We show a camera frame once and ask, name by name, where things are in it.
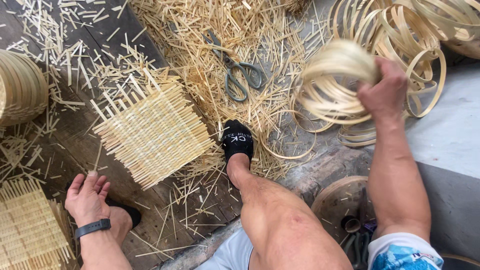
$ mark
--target wristwatch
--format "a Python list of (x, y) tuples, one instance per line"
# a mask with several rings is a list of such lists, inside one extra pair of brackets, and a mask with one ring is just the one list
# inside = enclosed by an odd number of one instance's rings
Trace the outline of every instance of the wristwatch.
[(110, 225), (110, 219), (101, 219), (96, 222), (89, 223), (75, 230), (75, 238), (79, 239), (81, 236), (92, 233), (98, 230), (108, 230), (112, 226)]

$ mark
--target leg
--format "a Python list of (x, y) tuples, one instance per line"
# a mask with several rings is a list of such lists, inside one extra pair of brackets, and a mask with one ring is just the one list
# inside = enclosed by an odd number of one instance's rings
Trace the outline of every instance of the leg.
[(250, 270), (352, 269), (310, 208), (279, 184), (255, 176), (243, 153), (231, 156), (227, 174), (241, 191), (242, 226), (253, 244)]

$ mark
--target coiled bamboo strip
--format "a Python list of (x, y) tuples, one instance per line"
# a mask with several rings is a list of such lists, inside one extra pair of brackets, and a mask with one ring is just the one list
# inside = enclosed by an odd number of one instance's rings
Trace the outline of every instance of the coiled bamboo strip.
[(48, 103), (41, 70), (24, 55), (0, 49), (0, 126), (28, 122)]

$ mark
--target person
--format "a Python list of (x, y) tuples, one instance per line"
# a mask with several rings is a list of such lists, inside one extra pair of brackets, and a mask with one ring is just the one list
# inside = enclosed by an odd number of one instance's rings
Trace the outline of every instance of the person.
[[(382, 80), (360, 84), (358, 98), (372, 115), (377, 142), (367, 192), (378, 227), (368, 247), (370, 270), (437, 270), (443, 261), (430, 246), (430, 206), (409, 150), (401, 117), (408, 80), (393, 61), (375, 58)], [(197, 270), (347, 270), (352, 269), (338, 243), (298, 196), (279, 184), (250, 173), (253, 141), (237, 120), (225, 124), (222, 147), (227, 174), (241, 191), (242, 228), (228, 238)], [(67, 193), (66, 209), (82, 226), (102, 218), (111, 229), (80, 238), (87, 269), (131, 269), (120, 244), (131, 228), (128, 214), (104, 202), (109, 183), (90, 173), (79, 192), (78, 175)]]

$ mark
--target shorts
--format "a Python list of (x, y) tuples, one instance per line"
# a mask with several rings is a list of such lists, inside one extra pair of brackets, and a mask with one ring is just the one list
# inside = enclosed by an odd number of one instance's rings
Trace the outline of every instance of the shorts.
[(243, 228), (223, 242), (208, 261), (196, 270), (248, 270), (253, 245)]
[[(240, 228), (196, 270), (248, 270), (253, 245)], [(368, 245), (368, 270), (440, 270), (444, 261), (432, 246), (411, 233), (391, 233)]]

